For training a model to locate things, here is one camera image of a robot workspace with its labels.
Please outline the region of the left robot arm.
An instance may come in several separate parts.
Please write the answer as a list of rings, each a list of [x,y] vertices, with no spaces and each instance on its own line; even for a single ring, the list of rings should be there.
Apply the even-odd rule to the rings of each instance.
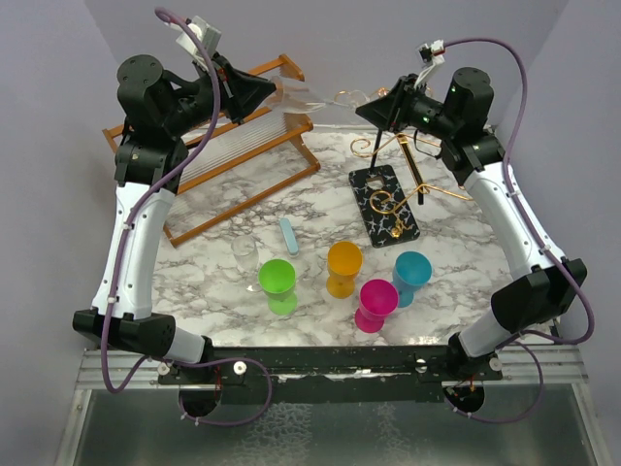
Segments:
[[[178,328],[151,303],[160,234],[188,159],[182,137],[219,115],[240,122],[276,90],[272,81],[233,68],[221,55],[214,70],[213,76],[201,73],[188,82],[147,54],[118,68],[117,99],[125,121],[114,157],[114,233],[91,306],[75,312],[72,321],[75,331],[102,348],[180,361],[194,383],[213,374],[211,340]]]

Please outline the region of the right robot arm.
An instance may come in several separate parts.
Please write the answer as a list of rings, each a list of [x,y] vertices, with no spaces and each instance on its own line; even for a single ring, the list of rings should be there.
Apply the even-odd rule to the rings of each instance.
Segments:
[[[549,239],[519,197],[504,148],[485,130],[494,98],[490,77],[472,67],[457,70],[441,102],[417,87],[416,79],[401,76],[386,95],[355,113],[379,130],[412,127],[440,139],[442,162],[482,210],[505,253],[512,283],[492,295],[490,311],[448,342],[447,372],[466,380],[500,344],[564,314],[587,269]]]

